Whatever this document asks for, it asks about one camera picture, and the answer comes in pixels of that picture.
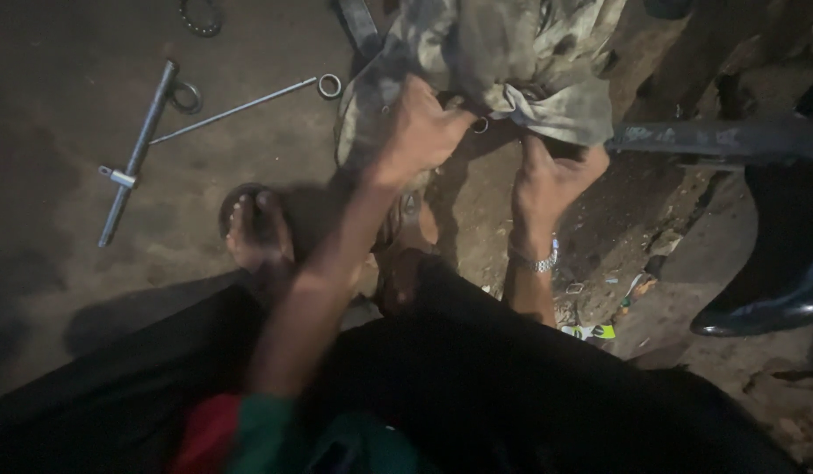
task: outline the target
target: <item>ground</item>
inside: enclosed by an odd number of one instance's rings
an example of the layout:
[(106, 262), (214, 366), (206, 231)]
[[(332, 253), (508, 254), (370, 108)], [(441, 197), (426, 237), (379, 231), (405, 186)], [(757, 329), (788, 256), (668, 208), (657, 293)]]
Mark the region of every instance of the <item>ground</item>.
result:
[[(375, 14), (382, 9), (371, 4)], [(691, 17), (674, 22), (648, 17), (642, 3), (629, 2), (612, 39), (614, 119), (712, 114), (710, 85), (736, 66), (732, 61), (758, 71), (752, 87), (764, 101), (761, 110), (789, 111), (813, 77), (813, 64), (773, 66), (813, 23), (813, 6), (796, 15), (790, 4), (698, 1)], [(356, 59), (324, 0), (280, 6), (233, 0), (223, 8), (221, 33), (202, 39), (184, 29), (176, 2), (0, 3), (0, 394), (239, 276), (216, 225), (222, 198), (236, 185), (304, 182), (313, 198), (293, 205), (319, 210), (324, 217), (306, 224), (327, 227), (332, 212), (316, 189), (336, 170), (337, 102), (310, 87), (151, 147), (113, 244), (96, 246), (116, 190), (96, 169), (125, 166), (165, 56), (179, 62), (181, 79), (201, 89), (204, 108), (195, 116), (167, 110), (159, 133), (311, 76), (349, 78)], [(733, 55), (759, 34), (769, 45), (762, 56)], [(503, 292), (519, 160), (514, 126), (493, 122), (487, 133), (466, 136), (427, 190), (442, 255), (495, 296)], [(779, 382), (755, 378), (780, 359), (785, 367), (806, 364), (813, 328), (749, 341), (693, 338), (686, 330), (732, 277), (714, 263), (736, 270), (748, 256), (754, 215), (750, 221), (743, 189), (736, 174), (682, 168), (670, 156), (613, 155), (610, 170), (561, 224), (558, 304), (583, 324), (608, 320), (644, 268), (654, 235), (716, 229), (717, 241), (692, 244), (689, 234), (677, 247), (686, 261), (705, 258), (712, 275), (656, 284), (618, 321), (617, 339), (606, 349), (624, 359), (653, 354), (659, 366), (687, 364), (744, 403), (794, 454), (812, 455), (813, 422), (803, 420), (813, 413), (803, 415), (809, 412), (799, 409), (799, 399), (767, 402), (758, 388), (781, 390)], [(605, 282), (612, 278), (616, 284)], [(573, 283), (584, 290), (565, 294)], [(745, 393), (749, 383), (758, 388)]]

